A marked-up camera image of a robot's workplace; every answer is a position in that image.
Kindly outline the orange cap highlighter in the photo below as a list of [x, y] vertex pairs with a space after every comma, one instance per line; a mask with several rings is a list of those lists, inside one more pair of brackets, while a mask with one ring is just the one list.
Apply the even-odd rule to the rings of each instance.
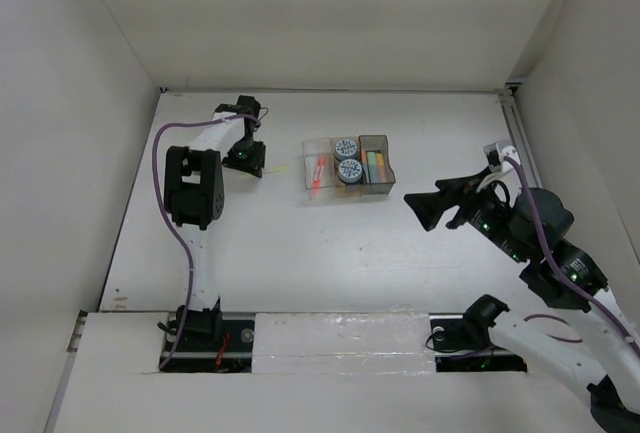
[[378, 169], [379, 182], [387, 183], [388, 182], [387, 170], [386, 170], [384, 155], [382, 153], [376, 154], [376, 165]]

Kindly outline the red slim pen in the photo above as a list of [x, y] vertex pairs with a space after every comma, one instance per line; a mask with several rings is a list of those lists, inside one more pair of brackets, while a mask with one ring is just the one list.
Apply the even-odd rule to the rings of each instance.
[[327, 164], [327, 155], [321, 154], [317, 157], [312, 183], [312, 195], [317, 196], [323, 187], [324, 171]]

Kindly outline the pink slim pen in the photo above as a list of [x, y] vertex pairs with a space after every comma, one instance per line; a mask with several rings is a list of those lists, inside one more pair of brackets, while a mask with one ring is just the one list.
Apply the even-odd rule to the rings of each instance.
[[317, 157], [316, 165], [314, 168], [313, 181], [312, 181], [313, 189], [320, 188], [322, 185], [322, 176], [324, 172], [324, 166], [325, 166], [325, 156], [319, 155]]

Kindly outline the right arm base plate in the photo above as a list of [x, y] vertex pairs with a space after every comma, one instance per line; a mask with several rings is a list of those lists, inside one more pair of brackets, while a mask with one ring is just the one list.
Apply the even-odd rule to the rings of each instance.
[[434, 353], [437, 373], [528, 371], [521, 357], [474, 339], [465, 330], [466, 322], [461, 314], [433, 314], [429, 316], [429, 324], [425, 347]]

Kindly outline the blue cleaning gel jar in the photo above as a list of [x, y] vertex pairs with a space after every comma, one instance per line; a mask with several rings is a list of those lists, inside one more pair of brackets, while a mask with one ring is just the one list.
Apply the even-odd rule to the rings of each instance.
[[337, 166], [338, 179], [344, 185], [360, 184], [363, 173], [362, 163], [354, 158], [344, 159]]

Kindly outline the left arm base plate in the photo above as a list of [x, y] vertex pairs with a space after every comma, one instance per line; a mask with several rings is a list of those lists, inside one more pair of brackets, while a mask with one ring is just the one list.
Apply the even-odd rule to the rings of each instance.
[[184, 332], [176, 352], [168, 359], [175, 342], [174, 331], [175, 328], [164, 328], [159, 358], [161, 372], [235, 374], [252, 371], [254, 318], [223, 318], [218, 339], [197, 339], [194, 333]]

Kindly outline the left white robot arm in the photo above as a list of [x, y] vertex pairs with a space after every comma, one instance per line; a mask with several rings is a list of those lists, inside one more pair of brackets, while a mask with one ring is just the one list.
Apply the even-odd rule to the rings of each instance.
[[[225, 204], [225, 168], [260, 178], [266, 163], [266, 145], [254, 138], [261, 126], [260, 102], [240, 95], [219, 104], [207, 121], [169, 123], [160, 128], [152, 145], [154, 193], [161, 217], [185, 252], [185, 301], [168, 325], [170, 334], [201, 349], [216, 347], [223, 336], [220, 295], [212, 281], [212, 223]], [[159, 144], [170, 129], [200, 128], [201, 134], [185, 146], [170, 146], [159, 178]]]

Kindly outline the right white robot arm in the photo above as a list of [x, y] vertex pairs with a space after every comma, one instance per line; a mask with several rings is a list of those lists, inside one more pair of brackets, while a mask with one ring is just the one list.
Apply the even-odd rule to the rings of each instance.
[[461, 315], [432, 322], [425, 341], [441, 364], [496, 350], [538, 367], [571, 391], [606, 432], [639, 429], [639, 336], [618, 308], [595, 261], [566, 240], [574, 222], [549, 190], [522, 186], [516, 198], [498, 195], [505, 184], [490, 168], [467, 177], [439, 180], [429, 193], [411, 193], [405, 203], [426, 231], [456, 211], [450, 230], [476, 229], [511, 260], [525, 266], [520, 279], [561, 323], [571, 327], [585, 353], [535, 327], [505, 302], [484, 294]]

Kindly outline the yellow-orange cap highlighter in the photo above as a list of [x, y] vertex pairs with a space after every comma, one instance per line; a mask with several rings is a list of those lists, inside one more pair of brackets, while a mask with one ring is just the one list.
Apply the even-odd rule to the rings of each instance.
[[367, 161], [368, 161], [370, 182], [377, 183], [379, 181], [379, 175], [378, 175], [376, 153], [374, 151], [367, 152]]

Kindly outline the green cap highlighter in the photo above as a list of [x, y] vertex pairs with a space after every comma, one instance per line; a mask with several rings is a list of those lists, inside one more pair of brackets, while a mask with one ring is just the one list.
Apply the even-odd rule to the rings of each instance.
[[361, 154], [361, 164], [363, 169], [363, 182], [366, 184], [370, 183], [369, 177], [369, 168], [368, 168], [368, 160], [367, 160], [367, 152], [365, 150], [360, 151]]

